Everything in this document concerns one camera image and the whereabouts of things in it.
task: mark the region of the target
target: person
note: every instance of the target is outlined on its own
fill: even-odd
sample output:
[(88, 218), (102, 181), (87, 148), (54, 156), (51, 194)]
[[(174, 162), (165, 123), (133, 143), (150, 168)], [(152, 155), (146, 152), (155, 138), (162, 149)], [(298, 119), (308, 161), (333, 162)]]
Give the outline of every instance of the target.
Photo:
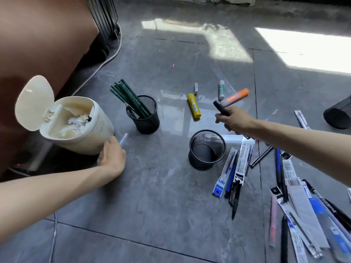
[[(258, 120), (237, 106), (226, 109), (230, 116), (216, 114), (216, 123), (224, 123), (228, 131), (265, 141), (351, 186), (351, 136)], [(0, 183), (0, 243), (112, 181), (125, 162), (125, 151), (111, 137), (97, 167)]]

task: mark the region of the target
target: power cord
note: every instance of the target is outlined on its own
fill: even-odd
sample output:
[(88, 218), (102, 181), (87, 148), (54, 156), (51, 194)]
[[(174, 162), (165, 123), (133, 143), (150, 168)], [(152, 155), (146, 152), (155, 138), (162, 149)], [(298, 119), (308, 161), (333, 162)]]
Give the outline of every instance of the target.
[[(114, 55), (112, 55), (110, 58), (108, 58), (106, 61), (104, 61), (99, 67), (98, 69), (95, 70), (95, 72), (90, 76), (88, 77), (88, 79), (86, 79), (86, 81), (84, 81), (76, 90), (75, 92), (73, 92), (72, 96), (76, 95), (78, 93), (78, 91), (80, 91), (85, 85), (86, 83), (89, 82), (90, 79), (93, 78), (93, 76), (95, 76), (97, 74), (97, 72), (100, 71), (100, 69), (106, 65), (108, 62), (110, 62), (113, 58), (115, 58), (117, 56), (117, 54), (119, 53), (119, 51), (121, 50), (121, 46), (122, 46), (122, 30), (121, 30), (121, 26), (116, 23), (118, 28), (119, 28), (119, 33), (120, 33), (120, 40), (119, 40), (119, 46), (118, 46), (118, 49), (117, 51), (115, 52)], [(11, 168), (9, 167), (8, 170), (16, 173), (16, 174), (19, 174), (19, 175), (22, 175), (22, 176), (30, 176), (28, 174), (25, 174), (24, 172), (20, 172), (20, 171), (17, 171), (15, 170), (14, 168)], [(57, 212), (54, 213), (54, 235), (53, 235), (53, 238), (52, 238), (52, 243), (51, 243), (51, 250), (50, 250), (50, 257), (49, 257), (49, 263), (52, 263), (53, 261), (53, 256), (54, 256), (54, 249), (55, 249), (55, 243), (56, 243), (56, 235), (57, 235)]]

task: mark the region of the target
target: trash can lid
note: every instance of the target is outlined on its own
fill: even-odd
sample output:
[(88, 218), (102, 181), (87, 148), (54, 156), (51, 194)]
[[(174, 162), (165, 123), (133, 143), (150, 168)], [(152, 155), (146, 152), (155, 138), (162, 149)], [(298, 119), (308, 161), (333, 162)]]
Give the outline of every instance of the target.
[(34, 76), (24, 86), (15, 104), (17, 121), (29, 131), (37, 131), (43, 116), (55, 102), (54, 92), (43, 76)]

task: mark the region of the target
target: pen holder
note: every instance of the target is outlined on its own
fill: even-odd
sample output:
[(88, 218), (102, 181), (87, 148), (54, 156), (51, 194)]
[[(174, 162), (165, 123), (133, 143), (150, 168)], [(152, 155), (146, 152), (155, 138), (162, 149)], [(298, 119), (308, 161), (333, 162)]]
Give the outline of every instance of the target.
[(351, 127), (351, 96), (335, 104), (323, 113), (324, 120), (337, 129)]
[(190, 139), (189, 162), (195, 169), (208, 170), (223, 158), (226, 148), (220, 134), (208, 129), (200, 130)]
[(127, 115), (133, 120), (140, 133), (145, 135), (152, 134), (160, 126), (160, 119), (157, 115), (157, 103), (152, 97), (146, 95), (140, 95), (138, 96), (138, 99), (146, 106), (151, 113), (151, 116), (146, 119), (139, 119), (139, 115), (126, 108)]

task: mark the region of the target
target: orange highlighter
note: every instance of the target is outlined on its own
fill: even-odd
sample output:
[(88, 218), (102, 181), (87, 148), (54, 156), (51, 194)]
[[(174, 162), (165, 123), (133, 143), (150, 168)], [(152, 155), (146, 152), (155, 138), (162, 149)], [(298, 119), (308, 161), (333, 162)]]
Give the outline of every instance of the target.
[(242, 89), (241, 91), (235, 93), (234, 95), (224, 98), (220, 103), (224, 107), (229, 106), (249, 95), (250, 91), (248, 89)]

